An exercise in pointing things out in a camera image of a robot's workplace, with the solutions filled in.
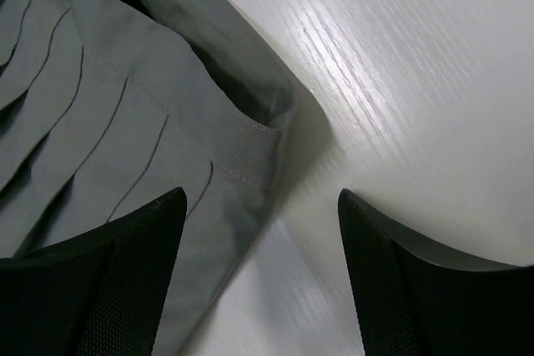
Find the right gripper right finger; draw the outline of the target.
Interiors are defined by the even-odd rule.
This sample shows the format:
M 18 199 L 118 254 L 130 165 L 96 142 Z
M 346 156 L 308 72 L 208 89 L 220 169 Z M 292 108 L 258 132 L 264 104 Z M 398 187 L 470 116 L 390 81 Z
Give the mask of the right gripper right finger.
M 532 267 L 448 247 L 349 189 L 338 214 L 366 354 L 532 354 Z

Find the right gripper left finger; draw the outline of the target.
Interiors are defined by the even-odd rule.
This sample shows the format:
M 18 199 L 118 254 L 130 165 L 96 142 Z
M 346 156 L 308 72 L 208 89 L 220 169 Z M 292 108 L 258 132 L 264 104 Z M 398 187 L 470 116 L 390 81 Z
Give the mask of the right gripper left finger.
M 2 354 L 151 354 L 186 208 L 176 188 L 86 233 L 3 259 Z

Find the grey pleated skirt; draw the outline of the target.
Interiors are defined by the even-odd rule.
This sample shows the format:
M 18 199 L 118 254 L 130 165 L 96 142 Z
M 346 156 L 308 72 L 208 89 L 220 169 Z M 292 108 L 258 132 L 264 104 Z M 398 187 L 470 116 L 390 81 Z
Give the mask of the grey pleated skirt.
M 1 262 L 176 188 L 149 355 L 177 355 L 261 232 L 295 76 L 228 0 L 1 0 Z

